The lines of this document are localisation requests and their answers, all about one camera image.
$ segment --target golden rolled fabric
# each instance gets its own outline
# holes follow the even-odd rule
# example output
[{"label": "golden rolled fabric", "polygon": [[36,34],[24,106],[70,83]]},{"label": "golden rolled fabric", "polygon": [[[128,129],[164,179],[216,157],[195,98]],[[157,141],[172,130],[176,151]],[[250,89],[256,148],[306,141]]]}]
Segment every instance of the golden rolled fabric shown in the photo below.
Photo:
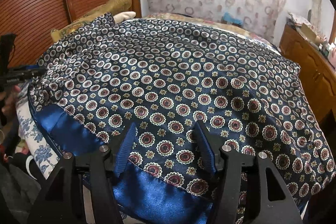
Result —
[{"label": "golden rolled fabric", "polygon": [[51,30],[50,32],[51,38],[54,42],[57,42],[66,35],[71,34],[78,28],[91,22],[95,18],[104,15],[107,12],[110,12],[112,15],[117,15],[121,12],[127,11],[131,7],[131,5],[132,0],[108,0],[105,4],[88,11],[81,18],[75,20],[74,22],[62,28],[61,30],[56,29]]}]

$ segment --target blue satin blanket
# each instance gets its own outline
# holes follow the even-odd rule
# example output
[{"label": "blue satin blanket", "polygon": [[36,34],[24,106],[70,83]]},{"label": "blue satin blanket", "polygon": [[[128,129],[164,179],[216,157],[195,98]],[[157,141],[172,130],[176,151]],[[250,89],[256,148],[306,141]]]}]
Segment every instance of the blue satin blanket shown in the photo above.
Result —
[{"label": "blue satin blanket", "polygon": [[[114,24],[105,14],[52,45],[29,87],[30,111],[61,156],[136,137],[114,186],[124,213],[148,223],[206,223],[216,191],[193,137],[197,120],[218,147],[264,151],[300,208],[335,176],[334,160],[298,74],[265,45],[172,20]],[[237,223],[242,223],[246,175]]]}]

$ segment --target blue gripper pad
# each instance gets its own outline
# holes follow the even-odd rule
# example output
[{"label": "blue gripper pad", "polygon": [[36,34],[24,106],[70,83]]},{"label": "blue gripper pad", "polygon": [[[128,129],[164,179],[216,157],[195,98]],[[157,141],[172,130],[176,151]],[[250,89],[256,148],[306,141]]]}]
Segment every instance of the blue gripper pad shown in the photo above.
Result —
[{"label": "blue gripper pad", "polygon": [[204,132],[198,122],[195,123],[193,135],[196,138],[197,144],[199,146],[199,150],[201,151],[201,157],[203,160],[203,166],[205,170],[209,172],[211,175],[214,175],[217,172],[216,164],[215,164],[215,154],[212,151],[204,135]]},{"label": "blue gripper pad", "polygon": [[119,151],[115,159],[114,174],[116,177],[119,177],[120,174],[124,172],[126,168],[128,157],[129,154],[131,153],[132,145],[135,139],[136,134],[135,123],[133,122],[131,124],[127,132],[122,131],[121,134],[124,134],[125,137],[120,145]]}]

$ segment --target metal pin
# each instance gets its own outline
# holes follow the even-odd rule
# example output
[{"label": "metal pin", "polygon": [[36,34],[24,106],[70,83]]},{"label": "metal pin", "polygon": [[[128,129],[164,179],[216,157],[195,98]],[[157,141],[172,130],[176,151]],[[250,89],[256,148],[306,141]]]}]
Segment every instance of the metal pin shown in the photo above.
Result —
[{"label": "metal pin", "polygon": [[258,153],[258,156],[259,156],[260,158],[262,158],[262,159],[267,158],[267,154],[266,154],[265,152],[259,152],[259,153]]},{"label": "metal pin", "polygon": [[225,144],[225,145],[222,146],[222,149],[223,149],[225,152],[229,152],[229,151],[231,151],[231,146]]},{"label": "metal pin", "polygon": [[109,149],[109,147],[108,147],[107,145],[102,145],[102,146],[99,148],[99,151],[100,151],[100,152],[106,152],[108,149]]},{"label": "metal pin", "polygon": [[63,158],[65,158],[66,160],[70,159],[72,157],[72,154],[70,152],[67,152],[63,155]]}]

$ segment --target wooden cabinet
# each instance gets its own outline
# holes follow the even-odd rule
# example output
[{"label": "wooden cabinet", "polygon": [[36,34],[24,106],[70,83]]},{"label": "wooden cabinet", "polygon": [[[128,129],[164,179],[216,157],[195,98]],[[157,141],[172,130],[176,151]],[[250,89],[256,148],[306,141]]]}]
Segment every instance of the wooden cabinet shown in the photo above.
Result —
[{"label": "wooden cabinet", "polygon": [[288,25],[280,41],[282,55],[301,67],[299,78],[318,122],[330,111],[336,115],[335,69],[317,49]]}]

